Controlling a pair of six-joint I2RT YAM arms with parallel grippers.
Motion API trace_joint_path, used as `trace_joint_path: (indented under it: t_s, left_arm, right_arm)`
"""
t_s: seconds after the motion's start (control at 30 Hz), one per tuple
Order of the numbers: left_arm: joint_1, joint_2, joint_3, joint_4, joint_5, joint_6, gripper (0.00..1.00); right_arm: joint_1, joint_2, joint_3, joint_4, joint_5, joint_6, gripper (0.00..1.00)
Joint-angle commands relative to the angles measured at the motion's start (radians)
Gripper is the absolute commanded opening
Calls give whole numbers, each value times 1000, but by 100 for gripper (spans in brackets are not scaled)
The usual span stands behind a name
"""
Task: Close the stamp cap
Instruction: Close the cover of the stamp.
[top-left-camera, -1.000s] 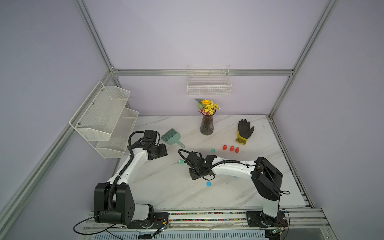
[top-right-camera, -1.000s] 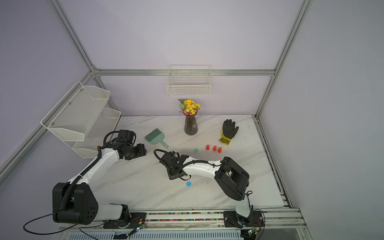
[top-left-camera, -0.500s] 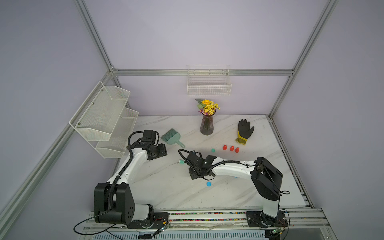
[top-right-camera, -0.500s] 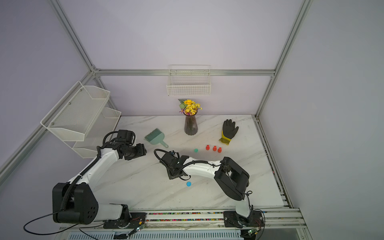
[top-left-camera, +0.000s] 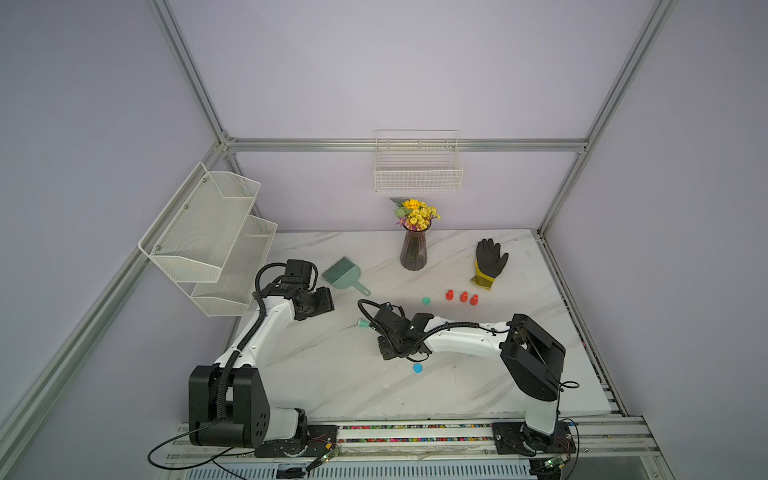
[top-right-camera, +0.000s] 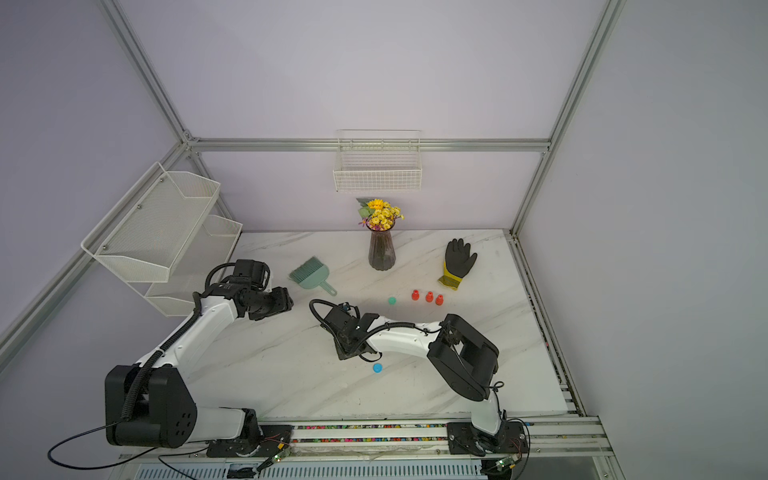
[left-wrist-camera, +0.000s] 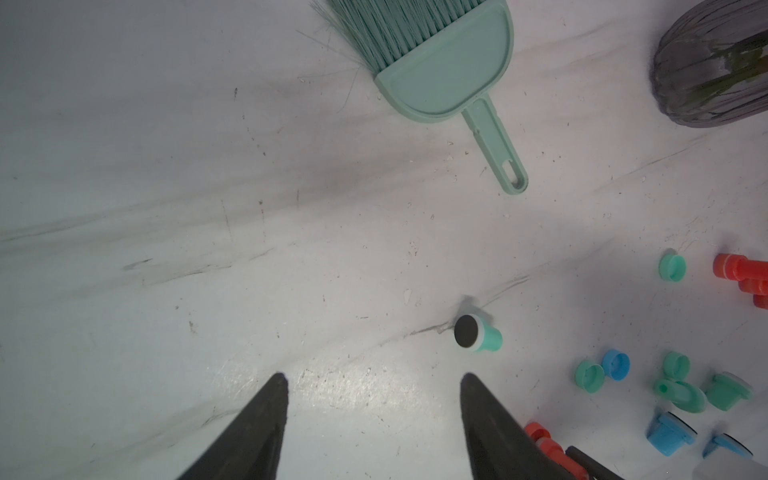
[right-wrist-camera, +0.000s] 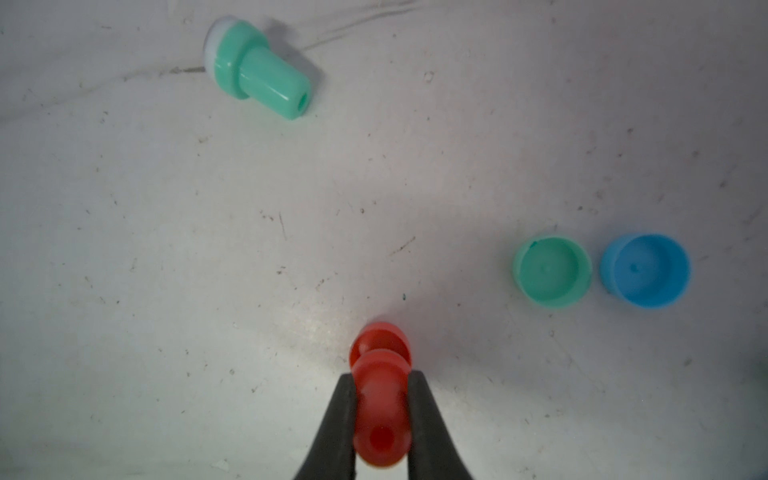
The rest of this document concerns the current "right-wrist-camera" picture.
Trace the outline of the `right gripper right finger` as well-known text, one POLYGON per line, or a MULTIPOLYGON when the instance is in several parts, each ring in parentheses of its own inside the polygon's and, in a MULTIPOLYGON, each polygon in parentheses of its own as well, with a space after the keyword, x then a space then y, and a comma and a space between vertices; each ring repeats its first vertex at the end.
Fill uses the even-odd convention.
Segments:
POLYGON ((472 480, 461 460, 425 375, 408 375, 407 403, 412 435, 408 453, 410 480, 472 480))

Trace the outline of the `red stamp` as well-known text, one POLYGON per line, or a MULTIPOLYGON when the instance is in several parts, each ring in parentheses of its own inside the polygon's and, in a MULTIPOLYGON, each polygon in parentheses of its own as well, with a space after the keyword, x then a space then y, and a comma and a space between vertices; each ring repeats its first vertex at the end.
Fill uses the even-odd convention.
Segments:
POLYGON ((410 450, 407 406, 410 345, 397 326, 377 321, 365 326, 351 345, 349 365, 356 387, 353 445, 375 467, 390 467, 410 450))

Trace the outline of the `green cap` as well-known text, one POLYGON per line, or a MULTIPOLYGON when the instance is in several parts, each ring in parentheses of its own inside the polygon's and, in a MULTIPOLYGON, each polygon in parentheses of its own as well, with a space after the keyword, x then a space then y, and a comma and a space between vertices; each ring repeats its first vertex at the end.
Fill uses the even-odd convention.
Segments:
POLYGON ((559 235, 534 237, 515 252, 512 277, 534 304, 562 309, 578 303, 593 279, 592 261, 575 240, 559 235))

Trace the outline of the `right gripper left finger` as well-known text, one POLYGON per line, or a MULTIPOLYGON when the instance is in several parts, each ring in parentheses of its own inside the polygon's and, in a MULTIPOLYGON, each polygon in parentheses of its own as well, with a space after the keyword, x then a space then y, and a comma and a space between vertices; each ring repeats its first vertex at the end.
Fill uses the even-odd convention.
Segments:
POLYGON ((295 480, 356 478, 356 452, 353 444, 356 412, 357 391, 353 375, 342 374, 295 480))

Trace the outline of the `blue cap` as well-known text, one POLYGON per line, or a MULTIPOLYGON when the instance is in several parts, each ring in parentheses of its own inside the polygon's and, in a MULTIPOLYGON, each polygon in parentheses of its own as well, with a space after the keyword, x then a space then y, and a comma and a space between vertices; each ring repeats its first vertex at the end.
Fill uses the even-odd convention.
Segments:
POLYGON ((674 238, 659 233, 620 236, 608 244, 599 264, 603 287, 643 309, 675 303, 692 277, 690 258, 674 238))

